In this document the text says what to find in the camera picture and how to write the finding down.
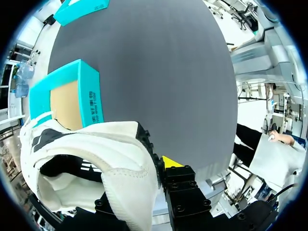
shoe upper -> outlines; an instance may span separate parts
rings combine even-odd
[[[136,139],[138,123],[109,122],[70,131],[50,115],[26,121],[20,131],[21,168],[26,183],[51,211],[77,206],[95,212],[106,193],[131,230],[150,230],[157,194],[152,158]]]

screw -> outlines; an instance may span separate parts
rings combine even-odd
[[[206,199],[206,200],[203,201],[203,205],[204,206],[210,206],[211,205],[211,201]]]
[[[249,225],[249,231],[255,230],[255,225],[253,223],[251,223]]]
[[[103,205],[103,201],[100,200],[100,199],[96,200],[94,203],[95,203],[96,206],[102,206]]]
[[[192,180],[192,181],[189,182],[189,184],[190,184],[190,185],[196,185],[197,182]]]
[[[245,219],[246,219],[246,216],[245,216],[244,213],[239,213],[239,214],[237,215],[237,218],[238,218],[239,220],[245,220]]]
[[[184,209],[184,207],[183,206],[181,206],[181,205],[178,205],[178,206],[176,206],[175,207],[175,209],[174,209],[175,211],[177,211],[177,212],[183,212],[185,209]]]

gray surface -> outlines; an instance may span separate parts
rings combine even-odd
[[[100,72],[105,121],[139,121],[159,155],[195,170],[230,158],[235,77],[201,0],[111,0],[60,28],[49,72],[79,58]]]

cardboard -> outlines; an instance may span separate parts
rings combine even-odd
[[[82,128],[77,80],[51,90],[50,106],[54,111],[52,118],[63,127],[70,130]]]

white shirt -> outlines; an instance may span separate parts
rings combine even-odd
[[[280,141],[268,141],[268,138],[268,135],[261,135],[249,169],[263,178],[270,188],[279,192],[289,176],[302,170],[306,151],[296,141],[290,146]]]

